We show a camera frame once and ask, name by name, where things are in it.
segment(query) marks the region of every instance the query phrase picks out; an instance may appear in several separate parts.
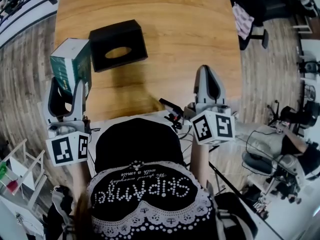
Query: hand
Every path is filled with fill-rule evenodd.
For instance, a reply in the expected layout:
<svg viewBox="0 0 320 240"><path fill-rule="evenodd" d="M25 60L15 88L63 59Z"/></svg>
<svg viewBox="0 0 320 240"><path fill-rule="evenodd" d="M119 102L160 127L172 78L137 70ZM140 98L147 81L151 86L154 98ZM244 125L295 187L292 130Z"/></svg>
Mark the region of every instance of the hand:
<svg viewBox="0 0 320 240"><path fill-rule="evenodd" d="M277 129L280 129L282 132L286 129L286 127L281 122L277 122L275 127Z"/></svg>

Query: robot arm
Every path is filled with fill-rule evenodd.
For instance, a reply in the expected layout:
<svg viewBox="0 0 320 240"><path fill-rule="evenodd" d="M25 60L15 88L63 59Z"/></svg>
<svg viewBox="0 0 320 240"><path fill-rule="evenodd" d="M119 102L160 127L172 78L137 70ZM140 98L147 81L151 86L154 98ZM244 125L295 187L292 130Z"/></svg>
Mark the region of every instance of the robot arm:
<svg viewBox="0 0 320 240"><path fill-rule="evenodd" d="M47 123L47 149L54 166L63 166L88 160L90 121L86 111L85 85L80 80L73 97L60 89L55 77L46 90L43 115Z"/></svg>
<svg viewBox="0 0 320 240"><path fill-rule="evenodd" d="M235 139L235 118L226 102L226 90L218 75L202 65L194 84L195 102L184 108L184 119L190 120L199 145L218 146Z"/></svg>

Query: wooden table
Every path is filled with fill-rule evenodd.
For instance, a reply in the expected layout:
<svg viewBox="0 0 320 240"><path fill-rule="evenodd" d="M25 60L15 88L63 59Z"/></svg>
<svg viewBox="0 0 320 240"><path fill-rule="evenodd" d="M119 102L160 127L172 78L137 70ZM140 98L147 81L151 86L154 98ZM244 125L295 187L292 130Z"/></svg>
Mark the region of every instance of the wooden table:
<svg viewBox="0 0 320 240"><path fill-rule="evenodd" d="M209 65L228 99L242 93L241 57L230 0L60 0L55 47L66 38L135 19L148 58L104 72L92 70L86 103L92 121L162 109L164 98L182 108L194 101L196 71Z"/></svg>

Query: green box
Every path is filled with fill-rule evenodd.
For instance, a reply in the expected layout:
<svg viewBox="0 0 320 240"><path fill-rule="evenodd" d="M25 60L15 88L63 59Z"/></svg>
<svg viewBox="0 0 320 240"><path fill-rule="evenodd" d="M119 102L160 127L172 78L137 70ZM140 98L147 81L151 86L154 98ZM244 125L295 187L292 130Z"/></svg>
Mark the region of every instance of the green box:
<svg viewBox="0 0 320 240"><path fill-rule="evenodd" d="M50 56L53 74L59 86L73 95L77 82L82 79L87 97L91 86L91 51L88 39L68 38Z"/></svg>

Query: white box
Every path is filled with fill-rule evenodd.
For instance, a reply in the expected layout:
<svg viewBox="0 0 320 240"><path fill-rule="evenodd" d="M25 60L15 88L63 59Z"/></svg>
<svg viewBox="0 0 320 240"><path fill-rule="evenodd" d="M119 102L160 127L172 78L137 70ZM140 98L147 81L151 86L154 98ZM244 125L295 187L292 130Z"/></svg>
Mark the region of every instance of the white box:
<svg viewBox="0 0 320 240"><path fill-rule="evenodd" d="M46 146L54 166L65 166L88 160L89 134L75 131L47 139Z"/></svg>
<svg viewBox="0 0 320 240"><path fill-rule="evenodd" d="M218 146L235 139L235 117L205 110L191 120L199 145Z"/></svg>

